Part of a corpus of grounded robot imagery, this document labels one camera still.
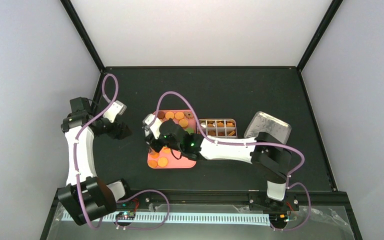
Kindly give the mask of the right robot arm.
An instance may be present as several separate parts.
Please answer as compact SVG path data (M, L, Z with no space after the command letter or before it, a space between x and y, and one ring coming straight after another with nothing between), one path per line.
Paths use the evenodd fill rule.
M162 122L153 114L149 114L142 124L145 141L155 152L166 147L192 161L234 160L251 164L267 181L265 204L276 210L285 203L292 154L270 134L260 132L256 137L242 139L204 137L188 133L173 120Z

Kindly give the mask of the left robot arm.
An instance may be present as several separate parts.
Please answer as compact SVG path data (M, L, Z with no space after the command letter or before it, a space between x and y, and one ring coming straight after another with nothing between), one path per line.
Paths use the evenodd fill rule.
M57 198L73 221L82 226L115 212L117 201L126 195L123 179L106 184L98 178L93 154L95 137L108 135L122 140L132 132L119 120L127 107L118 100L96 116L85 97L71 99L70 107L71 113L61 124L68 144L69 170L66 186L58 188Z

